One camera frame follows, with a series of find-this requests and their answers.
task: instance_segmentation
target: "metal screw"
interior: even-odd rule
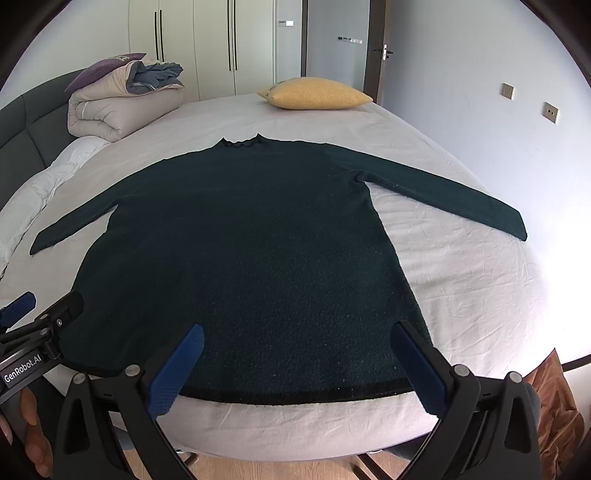
[[[456,365],[453,371],[460,377],[467,377],[470,375],[470,369],[466,365]]]
[[[139,374],[140,370],[141,368],[139,367],[139,365],[130,365],[125,369],[125,375],[127,375],[128,377],[135,377],[137,374]]]
[[[521,380],[523,380],[523,377],[517,372],[509,373],[509,378],[511,380],[513,380],[513,382],[515,382],[515,383],[519,383],[519,382],[521,382]]]
[[[81,383],[84,383],[84,380],[86,380],[86,375],[85,374],[76,374],[76,375],[74,375],[74,383],[76,385],[80,385]]]

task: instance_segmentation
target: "finger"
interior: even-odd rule
[[[51,471],[53,470],[53,453],[51,452],[51,444],[49,440],[45,439],[46,449],[45,449],[45,457],[43,458],[43,462],[39,465],[36,465],[35,468],[37,469],[37,473],[41,475],[43,478],[47,478],[51,475]]]
[[[41,426],[27,425],[25,434],[25,451],[34,464],[40,464],[46,456],[47,444]]]
[[[2,417],[0,415],[0,429],[2,429],[2,431],[4,432],[4,435],[6,436],[6,440],[8,440],[8,443],[10,443],[10,445],[12,445],[12,429],[10,428],[10,424],[8,423],[8,420],[5,419],[4,417]]]
[[[21,415],[29,425],[37,425],[37,399],[35,394],[29,388],[23,388],[21,391]]]

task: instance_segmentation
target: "purple pillow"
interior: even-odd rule
[[[126,53],[125,55],[117,55],[116,57],[98,61],[80,72],[78,77],[72,80],[71,84],[66,87],[65,92],[71,95],[75,91],[103,78],[107,73],[111,73],[113,70],[127,65],[130,61],[141,60],[144,57],[145,53]]]

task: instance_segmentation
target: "white wardrobe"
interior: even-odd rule
[[[185,101],[274,82],[274,0],[130,0],[132,52],[181,64]]]

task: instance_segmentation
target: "blue gripper pad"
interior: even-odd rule
[[[173,406],[175,398],[199,360],[204,344],[203,328],[196,323],[148,388],[146,408],[152,419],[168,413]]]
[[[441,418],[447,411],[445,383],[402,323],[394,323],[390,345],[425,411]]]
[[[0,326],[10,328],[37,305],[35,295],[28,291],[0,310]]]

